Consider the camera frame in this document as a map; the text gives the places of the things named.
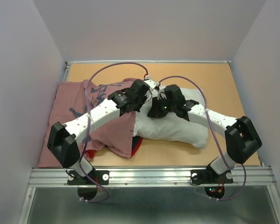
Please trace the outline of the white pillow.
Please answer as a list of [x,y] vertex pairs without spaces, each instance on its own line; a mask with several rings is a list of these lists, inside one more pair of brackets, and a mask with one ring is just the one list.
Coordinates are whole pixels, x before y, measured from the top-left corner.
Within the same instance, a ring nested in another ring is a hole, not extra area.
[[146,102],[135,115],[133,136],[151,140],[178,141],[193,145],[195,148],[205,148],[208,140],[208,128],[186,121],[168,113],[165,117],[155,119],[148,117],[152,100]]

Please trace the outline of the pink pillowcase with dark print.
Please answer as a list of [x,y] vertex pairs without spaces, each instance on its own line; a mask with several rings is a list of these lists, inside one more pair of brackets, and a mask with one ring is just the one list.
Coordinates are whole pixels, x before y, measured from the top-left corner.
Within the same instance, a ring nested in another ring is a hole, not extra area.
[[[57,89],[56,98],[49,116],[49,125],[38,167],[61,166],[47,148],[51,127],[58,121],[64,124],[84,115],[87,112],[86,92],[88,93],[90,108],[93,109],[101,104],[111,93],[130,87],[133,81],[133,78],[127,78],[118,83],[101,85],[89,83],[88,80],[61,83]],[[91,139],[87,144],[85,157],[93,158],[95,153],[104,147],[108,147],[113,153],[123,158],[134,156],[143,140],[141,137],[134,135],[135,121],[135,112],[126,113],[92,132]]]

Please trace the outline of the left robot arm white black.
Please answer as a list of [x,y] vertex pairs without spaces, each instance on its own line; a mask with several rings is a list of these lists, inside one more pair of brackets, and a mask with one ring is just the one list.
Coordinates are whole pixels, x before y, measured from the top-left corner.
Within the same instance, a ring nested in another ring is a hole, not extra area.
[[155,87],[151,79],[136,79],[130,87],[113,92],[75,120],[64,124],[56,122],[50,130],[48,150],[63,168],[73,169],[83,183],[99,186],[97,172],[84,157],[85,151],[79,150],[79,145],[91,143],[101,149],[110,141],[110,149],[121,156],[132,156],[138,148],[133,141],[133,115]]

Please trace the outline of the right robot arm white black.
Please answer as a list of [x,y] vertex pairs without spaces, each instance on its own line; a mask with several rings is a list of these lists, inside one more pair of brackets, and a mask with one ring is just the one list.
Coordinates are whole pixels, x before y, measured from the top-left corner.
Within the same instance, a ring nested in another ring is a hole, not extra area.
[[221,152],[206,169],[198,171],[194,182],[216,182],[224,172],[233,169],[236,164],[244,164],[261,148],[262,141],[248,117],[228,117],[207,109],[195,100],[186,100],[175,84],[158,85],[155,90],[157,96],[152,99],[149,117],[163,118],[168,113],[174,113],[181,119],[209,128],[213,135],[218,133],[225,139],[226,152]]

